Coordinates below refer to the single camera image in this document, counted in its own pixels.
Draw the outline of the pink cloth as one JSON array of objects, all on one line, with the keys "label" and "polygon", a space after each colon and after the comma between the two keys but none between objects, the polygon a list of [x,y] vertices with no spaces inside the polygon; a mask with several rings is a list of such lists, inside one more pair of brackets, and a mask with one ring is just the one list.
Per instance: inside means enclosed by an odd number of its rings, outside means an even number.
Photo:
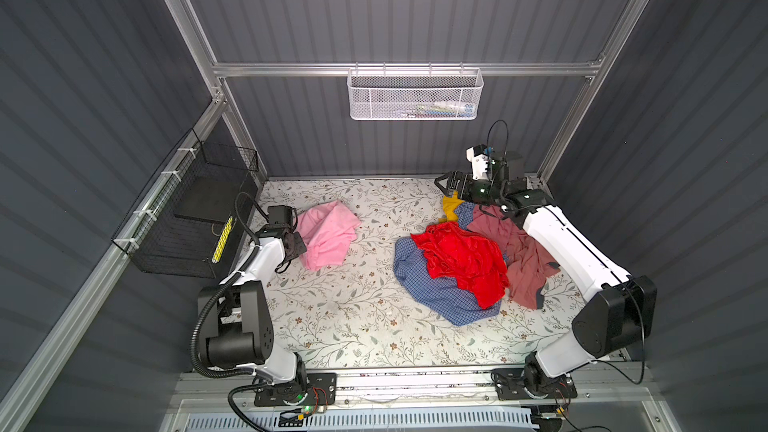
[{"label": "pink cloth", "polygon": [[296,229],[306,246],[300,256],[302,265],[311,271],[342,265],[360,225],[360,219],[341,201],[303,212]]}]

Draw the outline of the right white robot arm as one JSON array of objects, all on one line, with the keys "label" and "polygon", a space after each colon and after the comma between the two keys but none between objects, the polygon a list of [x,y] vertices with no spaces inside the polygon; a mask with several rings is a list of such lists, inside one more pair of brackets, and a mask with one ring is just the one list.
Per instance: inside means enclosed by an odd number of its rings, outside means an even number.
[{"label": "right white robot arm", "polygon": [[657,287],[646,276],[634,277],[595,247],[541,189],[524,189],[518,180],[498,185],[470,173],[449,172],[434,184],[450,197],[500,208],[549,252],[578,287],[585,305],[570,330],[526,358],[522,381],[529,392],[544,389],[568,374],[629,345],[643,345],[651,333]]}]

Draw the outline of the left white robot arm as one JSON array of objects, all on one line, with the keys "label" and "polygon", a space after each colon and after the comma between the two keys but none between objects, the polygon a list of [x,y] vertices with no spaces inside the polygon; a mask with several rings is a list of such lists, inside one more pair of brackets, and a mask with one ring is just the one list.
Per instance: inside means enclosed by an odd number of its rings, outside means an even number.
[{"label": "left white robot arm", "polygon": [[304,250],[303,241],[287,224],[246,232],[251,238],[246,256],[219,285],[198,295],[192,368],[208,378],[252,375],[273,387],[306,388],[306,366],[277,343],[266,297],[266,286],[289,265],[291,252]]}]

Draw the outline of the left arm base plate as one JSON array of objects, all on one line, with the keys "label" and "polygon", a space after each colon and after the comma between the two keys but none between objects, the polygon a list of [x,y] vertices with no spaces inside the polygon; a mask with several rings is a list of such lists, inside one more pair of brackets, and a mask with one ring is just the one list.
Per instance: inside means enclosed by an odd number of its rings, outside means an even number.
[{"label": "left arm base plate", "polygon": [[256,389],[253,405],[329,406],[335,403],[338,375],[336,373],[309,373],[304,380],[278,385],[262,385]]}]

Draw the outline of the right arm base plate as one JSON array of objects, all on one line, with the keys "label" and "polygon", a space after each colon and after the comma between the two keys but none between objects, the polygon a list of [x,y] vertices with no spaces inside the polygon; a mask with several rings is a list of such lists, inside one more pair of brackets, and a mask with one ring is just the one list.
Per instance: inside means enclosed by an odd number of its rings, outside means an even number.
[{"label": "right arm base plate", "polygon": [[577,389],[572,378],[560,375],[552,378],[529,367],[496,368],[490,373],[491,382],[500,400],[575,399]]}]

